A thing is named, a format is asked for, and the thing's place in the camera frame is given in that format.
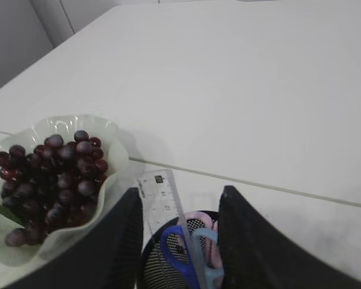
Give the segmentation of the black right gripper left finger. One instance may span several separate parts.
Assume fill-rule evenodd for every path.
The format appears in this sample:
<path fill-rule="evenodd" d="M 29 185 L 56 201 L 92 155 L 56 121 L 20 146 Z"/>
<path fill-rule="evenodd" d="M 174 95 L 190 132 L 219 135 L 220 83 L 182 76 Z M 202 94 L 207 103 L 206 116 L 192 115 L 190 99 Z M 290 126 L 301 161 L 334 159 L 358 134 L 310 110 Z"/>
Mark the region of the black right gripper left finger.
<path fill-rule="evenodd" d="M 134 288 L 143 247 L 143 205 L 129 188 L 82 240 L 7 288 Z"/>

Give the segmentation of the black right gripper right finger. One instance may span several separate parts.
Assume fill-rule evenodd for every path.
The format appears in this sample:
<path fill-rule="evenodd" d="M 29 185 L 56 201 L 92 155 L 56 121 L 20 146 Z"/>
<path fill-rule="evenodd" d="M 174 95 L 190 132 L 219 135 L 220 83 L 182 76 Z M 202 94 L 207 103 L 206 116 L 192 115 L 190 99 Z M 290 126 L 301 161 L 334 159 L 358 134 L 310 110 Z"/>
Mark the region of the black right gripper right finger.
<path fill-rule="evenodd" d="M 232 185 L 220 197 L 218 247 L 223 288 L 361 288 L 281 233 Z"/>

